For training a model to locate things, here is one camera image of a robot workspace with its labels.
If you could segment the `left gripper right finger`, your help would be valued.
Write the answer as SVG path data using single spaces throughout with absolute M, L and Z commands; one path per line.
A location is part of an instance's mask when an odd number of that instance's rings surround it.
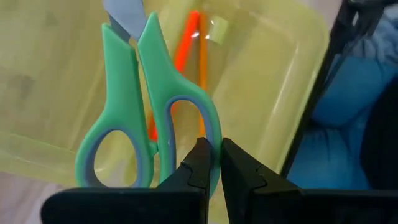
M 230 224 L 398 224 L 398 192 L 302 189 L 228 138 L 221 177 Z

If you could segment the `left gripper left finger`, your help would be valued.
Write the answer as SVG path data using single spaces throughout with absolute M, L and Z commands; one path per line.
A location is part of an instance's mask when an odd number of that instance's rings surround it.
M 156 188 L 74 188 L 42 205 L 42 224 L 208 224 L 211 144 L 198 138 Z

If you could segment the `translucent yellow-green pencil box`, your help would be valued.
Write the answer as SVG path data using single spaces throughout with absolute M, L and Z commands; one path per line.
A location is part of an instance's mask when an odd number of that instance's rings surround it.
M 221 132 L 276 172 L 329 43 L 304 0 L 143 0 L 169 55 L 191 11 L 206 16 L 206 92 Z M 0 0 L 0 224 L 41 224 L 76 186 L 75 157 L 106 103 L 102 0 Z

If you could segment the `teal scissors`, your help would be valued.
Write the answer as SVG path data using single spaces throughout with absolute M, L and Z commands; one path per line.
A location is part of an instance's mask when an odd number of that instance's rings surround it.
M 96 153 L 112 131 L 123 132 L 137 158 L 135 187 L 150 186 L 154 156 L 160 157 L 161 182 L 176 169 L 176 143 L 171 108 L 185 100 L 200 111 L 205 137 L 211 144 L 210 192 L 221 174 L 223 140 L 218 112 L 211 97 L 175 68 L 156 12 L 146 13 L 143 0 L 103 0 L 109 22 L 101 27 L 106 101 L 86 133 L 75 158 L 80 187 L 102 187 L 95 173 Z

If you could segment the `thin orange pencil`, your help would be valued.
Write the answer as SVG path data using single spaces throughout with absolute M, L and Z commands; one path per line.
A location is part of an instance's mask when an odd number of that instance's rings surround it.
M 199 74 L 198 86 L 206 90 L 207 80 L 207 43 L 206 43 L 206 16 L 203 12 L 199 13 Z

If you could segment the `orange marker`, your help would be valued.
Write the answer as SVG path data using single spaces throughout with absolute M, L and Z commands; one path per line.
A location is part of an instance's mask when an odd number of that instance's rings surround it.
M 185 66 L 192 46 L 192 35 L 198 28 L 200 20 L 200 13 L 198 11 L 191 11 L 186 20 L 182 37 L 178 43 L 177 50 L 174 56 L 174 66 L 180 74 L 185 73 Z

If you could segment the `blue fabric object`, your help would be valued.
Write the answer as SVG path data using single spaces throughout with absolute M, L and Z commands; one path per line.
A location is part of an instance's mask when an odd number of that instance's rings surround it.
M 353 44 L 289 170 L 302 188 L 398 190 L 398 4 Z

